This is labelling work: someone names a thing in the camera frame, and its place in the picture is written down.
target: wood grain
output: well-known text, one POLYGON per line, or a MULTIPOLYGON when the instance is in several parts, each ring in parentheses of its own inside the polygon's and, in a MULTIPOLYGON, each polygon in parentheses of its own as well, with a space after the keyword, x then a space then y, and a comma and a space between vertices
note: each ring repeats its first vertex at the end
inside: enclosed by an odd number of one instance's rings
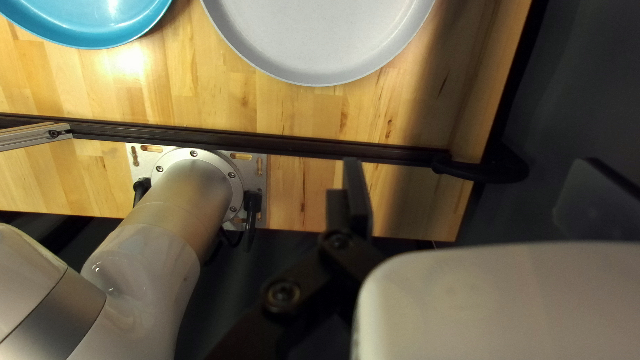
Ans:
MULTIPOLYGON (((438 0, 391 62, 322 88, 254 69, 197 0, 174 0, 146 35, 99 51, 52 44, 0 18, 0 111, 423 145, 479 161, 530 2, 438 0)), ((126 169, 124 145, 97 144, 64 141, 0 154, 0 181, 11 189, 0 195, 0 208, 125 216, 127 172, 111 172, 126 169)), ((324 190, 339 184, 339 163, 270 162, 270 226, 322 230, 324 190)), ((365 171, 376 234, 455 239, 470 182, 423 168, 367 164, 365 171)))

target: circular flange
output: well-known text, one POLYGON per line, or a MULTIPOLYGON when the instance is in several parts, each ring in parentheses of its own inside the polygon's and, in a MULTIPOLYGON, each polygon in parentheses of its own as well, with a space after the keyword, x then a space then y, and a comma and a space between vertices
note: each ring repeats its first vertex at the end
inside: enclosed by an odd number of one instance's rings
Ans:
POLYGON ((231 161, 227 161, 224 155, 219 155, 211 151, 194 149, 191 147, 181 147, 167 152, 165 155, 162 155, 162 157, 158 159, 156 165, 153 167, 154 171, 151 174, 151 185, 155 184, 156 181, 169 170, 169 167, 171 165, 180 160, 206 161, 211 165, 217 167, 220 171, 222 171, 223 174, 227 175, 226 178, 231 185, 232 196, 231 203, 229 204, 229 208, 227 209, 227 213, 225 214, 225 218, 222 220, 222 222, 231 220, 242 208, 242 201, 244 196, 243 182, 240 176, 240 172, 238 171, 236 166, 231 161), (237 174, 238 176, 230 177, 229 174, 237 174))

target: screw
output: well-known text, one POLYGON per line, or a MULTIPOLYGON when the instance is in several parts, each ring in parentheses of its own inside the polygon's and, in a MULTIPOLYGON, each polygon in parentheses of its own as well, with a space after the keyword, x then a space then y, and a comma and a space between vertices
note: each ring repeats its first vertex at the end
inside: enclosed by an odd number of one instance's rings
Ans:
POLYGON ((269 287, 267 292, 267 303, 275 311, 279 307, 295 304, 300 298, 300 287, 290 280, 281 280, 269 287))
POLYGON ((327 240, 334 249, 344 249, 349 246, 351 238, 348 235, 338 233, 329 236, 327 240))

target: black bracket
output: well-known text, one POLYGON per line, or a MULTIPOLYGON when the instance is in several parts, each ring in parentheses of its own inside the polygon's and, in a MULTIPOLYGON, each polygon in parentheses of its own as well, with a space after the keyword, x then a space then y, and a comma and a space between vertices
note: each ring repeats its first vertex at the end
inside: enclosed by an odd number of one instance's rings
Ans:
POLYGON ((344 187, 327 191, 327 231, 316 250, 267 281, 256 305, 206 359, 285 359, 332 315, 351 326, 360 284, 385 256, 370 244, 371 204, 359 160, 344 160, 344 187))

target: plate rim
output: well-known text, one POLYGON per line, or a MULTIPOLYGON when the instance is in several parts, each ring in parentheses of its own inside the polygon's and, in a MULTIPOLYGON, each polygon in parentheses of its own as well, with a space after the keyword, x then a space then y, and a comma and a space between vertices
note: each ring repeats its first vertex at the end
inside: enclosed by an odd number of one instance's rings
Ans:
POLYGON ((345 81, 339 81, 337 83, 328 83, 328 84, 308 84, 308 83, 299 83, 296 81, 292 81, 292 80, 288 80, 288 79, 284 79, 281 78, 280 76, 277 76, 275 74, 272 74, 262 68, 260 68, 259 66, 256 66, 256 64, 254 64, 253 62, 251 62, 249 59, 247 59, 246 57, 244 57, 244 55, 242 55, 237 49, 236 47, 234 47, 228 40, 227 37, 222 33, 222 31, 220 31, 220 28, 218 28, 218 25, 216 24, 215 21, 213 21, 213 18, 211 17, 211 14, 209 13, 209 11, 207 10, 207 6, 204 3, 205 0, 200 0, 200 4, 202 4, 202 8, 204 9, 205 13, 207 14, 207 18, 209 18, 209 20, 211 21, 211 23, 213 24, 214 28, 216 28, 216 31, 218 32, 218 34, 220 35, 220 37, 222 37, 222 39, 225 41, 225 43, 227 43, 227 45, 229 45, 229 47, 231 47, 231 49, 233 49, 233 51, 238 54, 244 61, 248 62, 252 67, 256 68, 257 70, 259 70, 260 72, 263 72, 269 76, 271 76, 272 78, 276 78, 278 80, 281 81, 285 81, 286 83, 290 83, 290 84, 294 84, 294 85, 301 85, 301 86, 311 86, 311 87, 326 87, 326 86, 335 86, 335 85, 342 85, 342 84, 346 84, 346 83, 350 83, 352 81, 356 81, 357 79, 362 79, 367 75, 372 74, 373 72, 376 72, 377 70, 380 70, 382 67, 384 67, 386 64, 388 64, 391 60, 393 60, 396 56, 398 56, 398 54, 400 54, 402 52, 402 50, 404 50, 406 48, 407 45, 409 45, 409 43, 415 38, 415 36, 417 35, 417 33, 420 31, 420 29, 422 29, 422 27, 424 26, 424 22, 427 20, 427 18, 429 17, 429 14, 431 13, 431 10, 433 9, 433 5, 435 4, 435 2, 437 0, 432 0, 431 1, 431 6, 429 7, 429 10, 426 12, 426 14, 424 15, 424 19, 422 19, 422 21, 420 22, 420 26, 417 26, 416 30, 413 32, 413 34, 408 37, 408 40, 399 48, 399 50, 394 53, 389 59, 385 60, 384 62, 382 62, 381 65, 375 67, 373 70, 366 72, 365 74, 359 75, 355 78, 351 78, 349 80, 345 80, 345 81))
POLYGON ((85 47, 85 46, 76 46, 76 45, 71 45, 71 44, 64 44, 63 42, 59 42, 53 39, 50 39, 48 37, 39 35, 34 33, 33 31, 25 28, 24 26, 18 24, 17 22, 15 22, 13 19, 11 19, 9 16, 7 16, 2 9, 0 9, 0 15, 2 15, 5 19, 9 20, 12 24, 18 26, 20 29, 23 29, 24 31, 27 31, 28 33, 35 35, 41 39, 44 39, 48 42, 52 42, 54 44, 57 45, 62 45, 62 46, 66 46, 66 47, 72 47, 74 49, 82 49, 82 50, 103 50, 103 49, 111 49, 112 47, 118 47, 124 44, 127 44, 129 42, 132 42, 133 40, 136 40, 137 38, 141 37, 142 35, 146 34, 149 30, 151 30, 151 28, 153 28, 159 21, 160 19, 162 19, 164 17, 164 14, 166 13, 167 9, 169 9, 169 6, 171 5, 171 3, 173 2, 173 0, 163 0, 166 1, 165 6, 163 7, 162 11, 158 14, 157 18, 153 20, 153 22, 151 22, 151 24, 146 27, 143 31, 141 31, 139 34, 136 34, 135 36, 133 36, 132 38, 125 40, 123 42, 119 42, 115 45, 108 45, 108 46, 93 46, 93 47, 85 47))

